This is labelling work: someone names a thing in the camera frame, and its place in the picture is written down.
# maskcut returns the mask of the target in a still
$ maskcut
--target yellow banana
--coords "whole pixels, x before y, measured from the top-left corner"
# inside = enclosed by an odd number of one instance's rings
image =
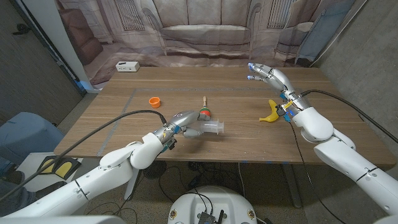
[[[274,100],[268,100],[269,106],[271,107],[271,115],[266,118],[260,118],[260,121],[273,122],[279,118],[279,115],[276,113],[276,103]]]

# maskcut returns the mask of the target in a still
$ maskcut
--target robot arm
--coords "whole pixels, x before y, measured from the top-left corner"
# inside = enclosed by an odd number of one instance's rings
[[[94,197],[129,181],[133,168],[145,169],[160,153],[173,149],[177,142],[174,134],[182,133],[188,138],[193,137],[192,133],[200,135],[200,131],[187,127],[197,120],[210,120],[210,117],[195,111],[177,113],[169,123],[142,137],[144,143],[132,142],[108,153],[89,173],[4,218],[71,215]]]
[[[314,150],[324,163],[355,181],[388,214],[398,214],[398,181],[357,153],[349,137],[335,129],[306,99],[295,94],[280,70],[255,63],[249,63],[249,69],[259,74],[259,77],[248,76],[249,80],[266,82],[280,93],[285,102],[280,109],[292,117],[296,126],[302,127],[303,138],[320,142]]]

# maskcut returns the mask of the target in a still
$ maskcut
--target blue chair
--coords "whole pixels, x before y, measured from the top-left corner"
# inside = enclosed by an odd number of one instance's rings
[[[31,152],[52,152],[64,135],[41,116],[21,112],[0,127],[0,156],[20,165]]]

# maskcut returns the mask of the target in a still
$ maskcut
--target gray wall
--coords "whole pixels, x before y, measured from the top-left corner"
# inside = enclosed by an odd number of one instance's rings
[[[397,1],[368,0],[314,65],[322,69],[347,100],[394,136],[398,136],[397,21]],[[398,157],[398,144],[372,128]]]

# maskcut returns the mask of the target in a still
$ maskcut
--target white box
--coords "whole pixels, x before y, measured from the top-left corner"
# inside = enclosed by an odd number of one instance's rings
[[[136,72],[138,71],[138,68],[138,62],[118,62],[116,64],[118,72]]]

